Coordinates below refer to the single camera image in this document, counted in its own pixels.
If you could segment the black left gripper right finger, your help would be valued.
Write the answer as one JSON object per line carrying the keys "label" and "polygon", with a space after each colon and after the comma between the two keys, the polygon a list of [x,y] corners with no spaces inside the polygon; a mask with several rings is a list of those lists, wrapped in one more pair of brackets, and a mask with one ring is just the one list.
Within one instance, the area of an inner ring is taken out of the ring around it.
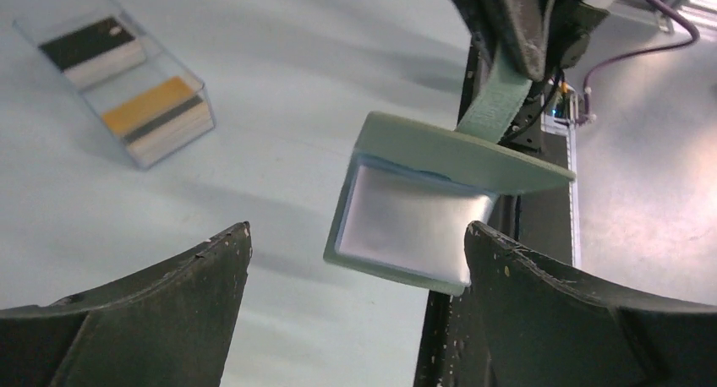
{"label": "black left gripper right finger", "polygon": [[715,385],[714,306],[603,280],[478,221],[464,243],[499,385]]}

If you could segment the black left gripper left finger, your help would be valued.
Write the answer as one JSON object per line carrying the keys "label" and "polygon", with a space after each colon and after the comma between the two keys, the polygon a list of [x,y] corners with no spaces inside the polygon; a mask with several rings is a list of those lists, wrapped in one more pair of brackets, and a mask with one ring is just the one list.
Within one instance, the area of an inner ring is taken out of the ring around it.
{"label": "black left gripper left finger", "polygon": [[46,306],[1,312],[4,386],[218,386],[248,277],[239,222]]}

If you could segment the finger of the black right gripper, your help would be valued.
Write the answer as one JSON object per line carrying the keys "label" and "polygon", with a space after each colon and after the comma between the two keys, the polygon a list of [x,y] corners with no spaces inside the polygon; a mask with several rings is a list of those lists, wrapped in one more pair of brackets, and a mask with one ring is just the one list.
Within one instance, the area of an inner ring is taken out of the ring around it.
{"label": "finger of the black right gripper", "polygon": [[516,70],[532,81],[545,76],[550,17],[556,0],[479,0]]}

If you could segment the clear plastic card box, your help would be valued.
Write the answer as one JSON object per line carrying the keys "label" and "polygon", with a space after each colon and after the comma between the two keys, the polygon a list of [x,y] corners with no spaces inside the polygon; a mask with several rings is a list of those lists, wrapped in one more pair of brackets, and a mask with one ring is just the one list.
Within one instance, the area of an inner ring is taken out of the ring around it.
{"label": "clear plastic card box", "polygon": [[[84,90],[77,90],[38,49],[38,46],[45,41],[109,16],[116,17],[138,36],[145,51],[146,60],[110,79],[94,84]],[[85,110],[101,123],[135,165],[136,163],[129,156],[124,146],[102,122],[101,114],[103,112],[156,84],[160,84],[164,79],[185,74],[199,82],[200,87],[205,91],[206,99],[210,102],[205,82],[162,45],[118,0],[50,0],[45,3],[39,2],[36,7],[16,18],[13,22],[13,27],[54,68],[56,74],[65,81],[65,84],[81,101]]]}

